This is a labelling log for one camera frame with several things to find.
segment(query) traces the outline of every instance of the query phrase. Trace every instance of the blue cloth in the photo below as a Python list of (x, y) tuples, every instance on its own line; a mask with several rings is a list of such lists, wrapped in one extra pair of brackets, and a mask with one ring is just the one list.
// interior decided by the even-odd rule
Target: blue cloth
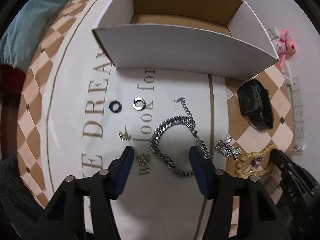
[(29, 0), (0, 40), (0, 64), (27, 73), (45, 31), (69, 0)]

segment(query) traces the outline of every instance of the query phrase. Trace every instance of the smartwatch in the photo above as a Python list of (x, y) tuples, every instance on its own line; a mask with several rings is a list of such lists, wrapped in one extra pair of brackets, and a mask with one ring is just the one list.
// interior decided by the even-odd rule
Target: smartwatch
[(269, 92), (262, 84), (252, 79), (238, 89), (240, 112), (247, 116), (258, 130), (273, 128), (273, 112)]

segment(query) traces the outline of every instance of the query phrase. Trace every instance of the silver chain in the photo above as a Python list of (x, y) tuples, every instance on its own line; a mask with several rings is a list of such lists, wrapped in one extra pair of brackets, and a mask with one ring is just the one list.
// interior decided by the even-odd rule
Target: silver chain
[(159, 147), (159, 141), (161, 139), (161, 136), (163, 133), (169, 129), (170, 127), (177, 125), (177, 124), (183, 124), (186, 127), (189, 128), (190, 132), (192, 135), (196, 138), (196, 142), (200, 150), (202, 151), (204, 157), (206, 159), (210, 159), (210, 154), (207, 149), (207, 146), (205, 145), (204, 141), (199, 138), (197, 135), (198, 131), (196, 130), (196, 122), (192, 117), (192, 114), (190, 113), (189, 109), (187, 108), (187, 105), (185, 103), (185, 98), (177, 98), (175, 100), (175, 103), (181, 102), (184, 110), (186, 111), (188, 116), (181, 116), (177, 115), (174, 117), (170, 117), (163, 121), (161, 124), (158, 125), (156, 128), (155, 132), (153, 133), (150, 141), (151, 145), (151, 150), (152, 152), (159, 158), (161, 159), (165, 165), (169, 167), (170, 170), (173, 171), (173, 173), (179, 177), (189, 177), (193, 176), (193, 170), (181, 170), (179, 169), (172, 159), (165, 153), (163, 153)]
[(235, 160), (239, 159), (239, 155), (241, 154), (241, 150), (238, 147), (234, 147), (232, 145), (229, 145), (229, 143), (232, 140), (232, 136), (227, 135), (223, 140), (217, 141), (214, 148), (222, 153), (225, 157), (233, 156)]

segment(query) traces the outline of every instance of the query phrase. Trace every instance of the open box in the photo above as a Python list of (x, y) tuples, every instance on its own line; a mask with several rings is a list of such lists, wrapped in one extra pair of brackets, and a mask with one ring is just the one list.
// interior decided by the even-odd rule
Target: open box
[(93, 35), (116, 68), (154, 68), (245, 81), (279, 60), (241, 0), (110, 0)]

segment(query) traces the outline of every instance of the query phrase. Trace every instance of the black ring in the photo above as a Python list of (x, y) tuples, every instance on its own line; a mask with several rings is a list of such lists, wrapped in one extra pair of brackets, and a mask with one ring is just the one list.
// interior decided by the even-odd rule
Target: black ring
[[(114, 106), (114, 105), (118, 105), (118, 108), (117, 108), (116, 110), (113, 110), (113, 106)], [(122, 105), (121, 105), (120, 102), (114, 100), (114, 101), (112, 101), (112, 102), (109, 104), (109, 109), (110, 109), (110, 111), (113, 112), (113, 113), (119, 113), (119, 112), (122, 110)]]

